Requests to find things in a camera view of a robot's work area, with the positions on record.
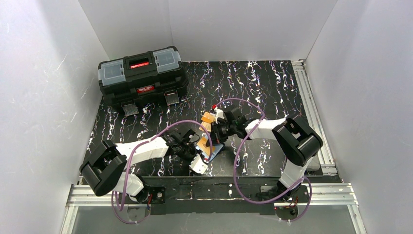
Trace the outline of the single orange credit card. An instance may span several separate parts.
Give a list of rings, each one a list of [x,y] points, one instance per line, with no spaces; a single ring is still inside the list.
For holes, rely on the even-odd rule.
[[[215,145],[210,145],[207,135],[202,135],[200,140],[196,143],[198,154],[205,161],[210,161],[213,158],[213,154],[216,150]]]

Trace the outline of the navy blue card holder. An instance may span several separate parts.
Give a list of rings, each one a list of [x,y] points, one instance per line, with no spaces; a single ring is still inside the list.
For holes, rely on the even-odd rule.
[[[212,147],[201,148],[201,158],[203,162],[210,163],[224,148],[223,144],[215,144]]]

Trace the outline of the orange credit card stack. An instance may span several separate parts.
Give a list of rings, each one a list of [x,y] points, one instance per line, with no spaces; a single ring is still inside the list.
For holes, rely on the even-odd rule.
[[[205,112],[201,117],[201,125],[206,128],[208,132],[211,132],[212,123],[215,122],[215,114]]]

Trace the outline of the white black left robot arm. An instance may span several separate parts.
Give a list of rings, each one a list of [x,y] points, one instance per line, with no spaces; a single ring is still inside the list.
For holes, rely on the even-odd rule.
[[[159,137],[131,143],[104,140],[84,158],[79,171],[96,196],[122,191],[139,196],[145,184],[140,177],[129,174],[127,166],[169,155],[191,162],[200,153],[191,142],[194,136],[193,130],[168,130]]]

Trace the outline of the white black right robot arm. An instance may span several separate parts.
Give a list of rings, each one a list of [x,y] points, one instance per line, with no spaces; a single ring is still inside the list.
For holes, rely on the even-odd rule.
[[[300,116],[276,120],[247,119],[238,109],[223,112],[211,124],[213,143],[224,143],[229,136],[247,140],[276,140],[286,156],[283,174],[277,182],[277,194],[292,194],[294,185],[304,176],[309,163],[323,146],[321,137]]]

